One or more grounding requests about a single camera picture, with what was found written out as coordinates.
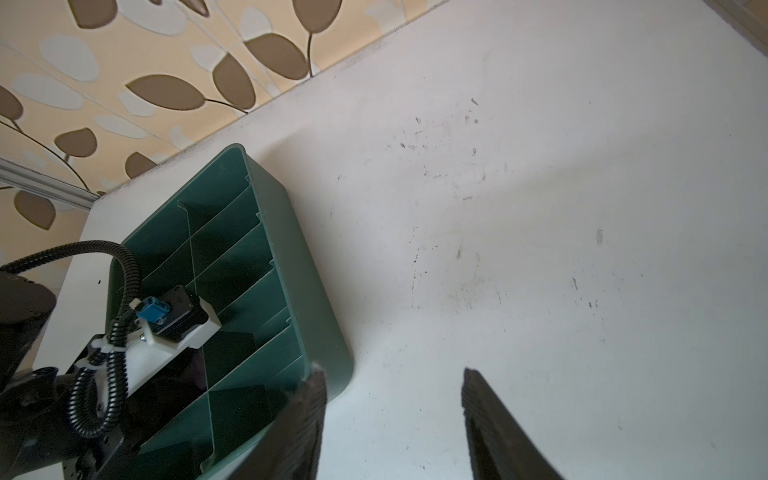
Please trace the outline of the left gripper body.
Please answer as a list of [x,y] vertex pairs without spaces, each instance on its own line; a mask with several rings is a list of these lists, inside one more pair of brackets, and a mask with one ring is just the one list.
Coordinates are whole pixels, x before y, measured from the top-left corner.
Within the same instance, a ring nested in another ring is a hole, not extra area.
[[66,479],[194,479],[207,457],[202,353],[187,350],[127,400],[117,428],[62,465]]

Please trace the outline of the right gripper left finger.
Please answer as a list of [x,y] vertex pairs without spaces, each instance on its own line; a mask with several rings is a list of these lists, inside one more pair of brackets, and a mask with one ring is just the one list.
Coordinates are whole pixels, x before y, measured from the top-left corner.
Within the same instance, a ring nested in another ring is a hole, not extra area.
[[230,475],[236,480],[317,478],[327,406],[324,369],[312,365],[264,438]]

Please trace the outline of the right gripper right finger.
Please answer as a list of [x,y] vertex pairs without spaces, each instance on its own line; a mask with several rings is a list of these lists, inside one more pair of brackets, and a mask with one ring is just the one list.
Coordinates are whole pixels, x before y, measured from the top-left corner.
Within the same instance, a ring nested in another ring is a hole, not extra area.
[[482,374],[464,370],[461,391],[475,479],[559,479]]

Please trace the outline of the green divided plastic tray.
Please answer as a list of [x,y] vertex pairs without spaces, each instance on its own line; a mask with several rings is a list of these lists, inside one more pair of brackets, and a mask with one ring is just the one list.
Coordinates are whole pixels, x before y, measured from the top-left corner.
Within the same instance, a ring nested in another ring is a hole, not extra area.
[[221,327],[140,392],[150,427],[125,440],[109,479],[233,472],[315,368],[330,397],[353,360],[286,189],[239,144],[226,147],[124,240],[146,295],[183,286]]

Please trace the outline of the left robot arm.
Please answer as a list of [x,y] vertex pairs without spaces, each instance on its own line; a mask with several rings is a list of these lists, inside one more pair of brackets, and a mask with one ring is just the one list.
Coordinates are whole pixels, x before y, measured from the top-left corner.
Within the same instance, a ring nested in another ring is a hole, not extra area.
[[[102,334],[66,371],[26,369],[22,361],[46,327],[56,296],[26,277],[77,255],[111,256],[123,275],[122,299]],[[102,240],[47,249],[1,269],[1,475],[13,479],[60,465],[68,479],[145,479],[182,472],[181,455],[142,459],[143,445],[201,393],[177,360],[219,330],[212,307],[178,285],[141,291],[139,264],[124,246]]]

